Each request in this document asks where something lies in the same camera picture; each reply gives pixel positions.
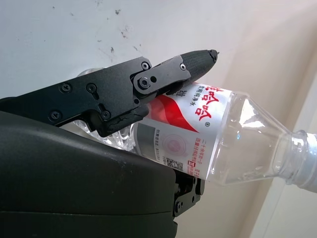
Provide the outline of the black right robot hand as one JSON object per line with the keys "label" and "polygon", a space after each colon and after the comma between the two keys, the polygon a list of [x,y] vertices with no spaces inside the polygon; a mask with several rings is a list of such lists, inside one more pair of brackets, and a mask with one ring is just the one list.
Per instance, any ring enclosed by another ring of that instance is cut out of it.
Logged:
{"label": "black right robot hand", "polygon": [[195,82],[216,50],[152,66],[144,57],[0,101],[3,238],[173,238],[174,218],[205,183],[62,128],[82,120],[109,136],[148,114],[146,103]]}

